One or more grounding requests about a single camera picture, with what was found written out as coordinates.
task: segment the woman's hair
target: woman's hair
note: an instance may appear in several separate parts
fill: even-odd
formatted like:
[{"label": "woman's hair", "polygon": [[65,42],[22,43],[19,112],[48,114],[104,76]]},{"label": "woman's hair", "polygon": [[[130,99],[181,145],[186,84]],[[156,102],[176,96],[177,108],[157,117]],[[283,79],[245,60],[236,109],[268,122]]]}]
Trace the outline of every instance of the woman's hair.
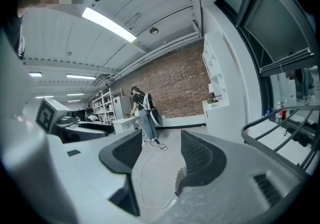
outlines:
[{"label": "woman's hair", "polygon": [[141,95],[143,95],[143,96],[146,95],[146,94],[145,94],[141,89],[139,89],[137,86],[133,86],[133,87],[131,88],[131,94],[133,94],[133,90],[139,92],[139,93],[140,93]]}]

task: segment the woman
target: woman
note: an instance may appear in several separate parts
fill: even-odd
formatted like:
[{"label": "woman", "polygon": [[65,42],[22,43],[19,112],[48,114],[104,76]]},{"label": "woman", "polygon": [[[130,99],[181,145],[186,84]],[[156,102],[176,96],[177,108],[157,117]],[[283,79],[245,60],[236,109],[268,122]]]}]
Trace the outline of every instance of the woman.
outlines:
[{"label": "woman", "polygon": [[144,104],[144,96],[145,93],[141,91],[137,86],[133,86],[131,88],[131,95],[133,95],[133,109],[131,111],[131,115],[134,115],[136,109],[138,108],[139,114],[141,117],[141,121],[144,124],[143,129],[146,132],[146,135],[148,137],[147,141],[154,142],[155,139],[158,139],[158,134],[156,132],[156,127],[154,126],[154,121],[152,120],[150,116],[150,111],[146,110],[143,107]]}]

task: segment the woman's arm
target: woman's arm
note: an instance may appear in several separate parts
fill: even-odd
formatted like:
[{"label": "woman's arm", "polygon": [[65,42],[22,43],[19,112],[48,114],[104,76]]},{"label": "woman's arm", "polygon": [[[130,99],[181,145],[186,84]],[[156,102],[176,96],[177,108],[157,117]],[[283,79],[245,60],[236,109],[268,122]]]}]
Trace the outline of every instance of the woman's arm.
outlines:
[{"label": "woman's arm", "polygon": [[132,111],[131,111],[131,115],[134,115],[134,112],[135,112],[136,109],[137,109],[137,108],[136,108],[136,107],[137,107],[137,103],[136,103],[136,102],[133,103],[133,107],[134,107],[134,108],[133,108]]}]

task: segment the smoke detector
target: smoke detector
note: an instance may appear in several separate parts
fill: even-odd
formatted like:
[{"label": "smoke detector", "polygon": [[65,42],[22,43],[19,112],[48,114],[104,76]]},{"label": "smoke detector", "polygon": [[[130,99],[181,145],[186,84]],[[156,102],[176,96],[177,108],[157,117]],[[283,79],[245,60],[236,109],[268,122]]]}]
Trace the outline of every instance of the smoke detector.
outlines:
[{"label": "smoke detector", "polygon": [[150,29],[150,34],[152,34],[152,35],[156,35],[156,34],[158,34],[158,32],[159,32],[159,29],[158,29],[158,28],[152,27],[152,28]]}]

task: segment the bottle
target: bottle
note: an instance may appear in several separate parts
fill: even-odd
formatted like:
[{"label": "bottle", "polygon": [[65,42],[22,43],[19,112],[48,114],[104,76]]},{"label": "bottle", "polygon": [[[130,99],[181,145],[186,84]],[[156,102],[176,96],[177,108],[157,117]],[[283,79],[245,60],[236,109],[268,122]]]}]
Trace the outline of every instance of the bottle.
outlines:
[{"label": "bottle", "polygon": [[[278,108],[277,109],[281,109],[281,102],[278,102]],[[282,112],[276,113],[275,114],[275,122],[276,123],[281,123],[282,122]]]},{"label": "bottle", "polygon": [[[284,104],[284,102],[281,102],[281,108],[285,108],[286,105]],[[285,111],[282,111],[282,121],[285,120],[287,117],[287,113],[286,113],[286,110]]]}]

